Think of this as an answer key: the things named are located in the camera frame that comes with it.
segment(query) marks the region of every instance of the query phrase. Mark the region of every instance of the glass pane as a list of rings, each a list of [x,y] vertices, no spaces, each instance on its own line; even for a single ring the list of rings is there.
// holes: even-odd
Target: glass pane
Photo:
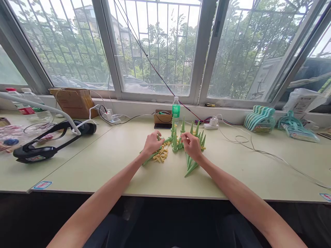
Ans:
[[[133,27],[129,23],[130,29],[171,90],[175,95],[188,96],[201,2],[109,0],[109,5],[124,77],[122,91],[171,94],[130,33],[127,14]]]
[[[310,52],[280,102],[287,102],[290,93],[298,88],[320,92],[326,98],[331,95],[331,24]]]
[[[91,0],[9,0],[54,86],[113,90]]]
[[[1,45],[0,84],[28,85]]]
[[[313,0],[231,0],[208,98],[267,101]]]

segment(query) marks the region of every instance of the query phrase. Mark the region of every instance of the plastic bottle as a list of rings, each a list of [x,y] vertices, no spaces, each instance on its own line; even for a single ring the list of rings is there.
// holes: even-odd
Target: plastic bottle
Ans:
[[[172,117],[175,119],[175,124],[179,123],[180,105],[178,96],[175,96],[175,100],[172,104]]]
[[[6,91],[12,96],[16,96],[19,98],[23,98],[23,95],[18,93],[15,88],[6,88]],[[21,112],[22,115],[24,115],[29,121],[38,121],[39,118],[34,112],[34,110],[25,103],[20,103],[16,101],[12,101],[15,107]]]
[[[40,97],[38,97],[35,93],[33,93],[31,89],[26,88],[26,89],[22,89],[22,91],[24,92],[23,97],[26,100],[45,105],[44,102],[40,99]],[[49,112],[48,110],[34,106],[31,107],[35,111],[40,121],[50,122],[53,119],[51,112]]]

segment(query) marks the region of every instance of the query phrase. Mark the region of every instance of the desk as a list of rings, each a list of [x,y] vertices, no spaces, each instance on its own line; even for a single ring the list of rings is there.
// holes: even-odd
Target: desk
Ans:
[[[140,119],[112,128],[46,177],[46,181],[53,183],[44,191],[94,193],[139,154],[153,127],[151,120]],[[226,125],[221,128],[232,140],[236,135],[247,135]],[[165,138],[170,136],[170,130],[161,133]],[[207,135],[204,155],[265,200],[326,202],[319,194],[331,194],[331,190],[311,183],[283,162],[227,141],[219,130],[204,133]],[[276,154],[310,176],[331,184],[329,140],[321,139],[320,144],[296,141],[279,130],[270,134],[253,133],[252,137],[256,149]],[[164,164],[150,161],[141,167],[124,195],[226,199],[202,168],[184,178],[186,170],[184,150],[169,151]]]
[[[0,117],[6,117],[12,125],[31,125],[24,116],[19,113],[10,111],[1,111]],[[61,122],[65,118],[56,118],[55,122]],[[79,140],[68,145],[65,149],[60,150],[53,158],[34,164],[23,164],[16,161],[12,154],[1,154],[0,164],[0,192],[26,193],[31,187],[36,185],[43,178],[58,169],[65,162],[70,160],[76,154],[88,147],[103,134],[109,131],[112,126],[105,123],[99,116],[94,118],[100,125],[94,135],[83,136]],[[48,141],[46,146],[59,146],[70,140],[74,134],[67,132],[59,140]]]

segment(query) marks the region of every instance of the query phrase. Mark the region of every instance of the label on desk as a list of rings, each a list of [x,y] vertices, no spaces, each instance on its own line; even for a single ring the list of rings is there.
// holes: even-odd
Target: label on desk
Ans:
[[[329,194],[320,194],[325,200],[327,200],[328,202],[331,202],[331,195]]]
[[[50,181],[41,181],[36,186],[34,186],[33,189],[46,189],[51,184],[52,184],[52,182],[50,182]]]

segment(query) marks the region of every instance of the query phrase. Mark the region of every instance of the green plastic spike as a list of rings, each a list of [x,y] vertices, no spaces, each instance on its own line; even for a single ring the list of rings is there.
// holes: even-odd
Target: green plastic spike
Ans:
[[[192,122],[191,130],[190,130],[190,134],[193,134],[193,122]]]
[[[169,141],[171,142],[172,140],[173,140],[173,138],[170,136],[164,141],[164,143],[169,142]]]
[[[204,130],[202,131],[202,134],[200,136],[200,145],[202,144],[202,140],[203,140],[203,132],[204,132]]]
[[[143,163],[142,165],[144,166],[145,164],[147,164],[147,162],[149,161],[149,160],[151,160],[155,155],[157,155],[159,153],[159,151],[157,151],[156,153],[154,153],[154,154],[152,154],[146,161],[145,161],[145,163]]]
[[[175,118],[172,118],[171,137],[173,137],[175,129],[176,129],[176,127],[175,127]]]
[[[202,146],[202,147],[204,147],[204,143],[205,143],[205,141],[206,141],[206,135],[204,135],[204,137],[203,137],[203,140],[202,140],[202,143],[201,143],[201,146]]]
[[[199,133],[199,125],[200,125],[200,121],[198,122],[197,124],[197,128],[195,130],[195,136],[197,137],[198,136],[198,133]]]
[[[188,163],[187,163],[187,170],[190,169],[190,167],[191,167],[191,163],[192,163],[192,158],[189,157],[189,161],[188,161]]]
[[[180,133],[185,133],[185,116],[183,117],[182,129],[180,130]]]
[[[194,162],[194,164],[190,167],[190,169],[187,171],[186,175],[184,177],[187,177],[195,168],[197,168],[198,163]]]
[[[184,148],[184,145],[181,141],[182,141],[182,137],[179,138],[179,143],[178,143],[178,146],[177,146],[179,150],[182,150]]]
[[[187,164],[187,167],[189,167],[189,159],[190,159],[190,156],[188,154],[186,154],[186,164]]]
[[[173,135],[173,148],[172,148],[172,151],[173,152],[178,152],[178,147],[177,147],[177,130],[175,129],[175,133]]]

